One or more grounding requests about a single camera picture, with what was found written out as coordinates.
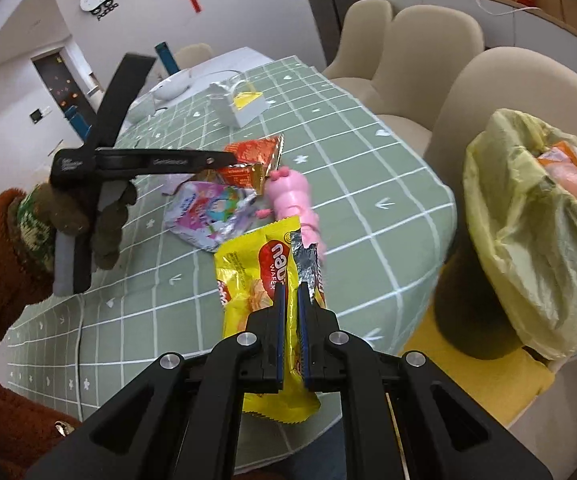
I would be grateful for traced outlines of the brown gloved left hand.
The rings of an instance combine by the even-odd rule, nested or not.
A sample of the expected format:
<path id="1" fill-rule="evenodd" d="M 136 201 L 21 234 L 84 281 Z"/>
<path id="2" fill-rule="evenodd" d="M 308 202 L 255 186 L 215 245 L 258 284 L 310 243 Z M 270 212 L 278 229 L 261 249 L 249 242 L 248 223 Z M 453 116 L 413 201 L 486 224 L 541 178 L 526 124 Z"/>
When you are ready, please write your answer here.
<path id="1" fill-rule="evenodd" d="M 122 229 L 128 220 L 129 207 L 136 203 L 138 192 L 131 182 L 121 181 L 125 190 L 115 202 L 105 206 L 95 220 L 91 248 L 95 264 L 103 270 L 113 269 L 119 259 Z M 89 231 L 92 220 L 79 208 L 72 196 L 54 190 L 49 183 L 37 186 L 29 195 L 34 218 L 66 235 Z"/>

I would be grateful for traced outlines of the brown fuzzy sleeve forearm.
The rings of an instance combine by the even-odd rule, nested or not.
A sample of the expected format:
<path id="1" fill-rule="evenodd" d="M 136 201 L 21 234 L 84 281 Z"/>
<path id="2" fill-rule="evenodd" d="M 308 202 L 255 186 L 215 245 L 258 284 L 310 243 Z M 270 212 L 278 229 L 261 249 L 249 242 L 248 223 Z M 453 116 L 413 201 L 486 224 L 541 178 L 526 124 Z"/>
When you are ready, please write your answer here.
<path id="1" fill-rule="evenodd" d="M 19 207 L 29 199 L 18 188 L 0 194 L 0 342 L 27 306 L 52 292 L 52 274 L 27 247 L 18 226 Z M 0 384 L 0 479 L 23 479 L 34 463 L 80 426 L 75 417 Z"/>

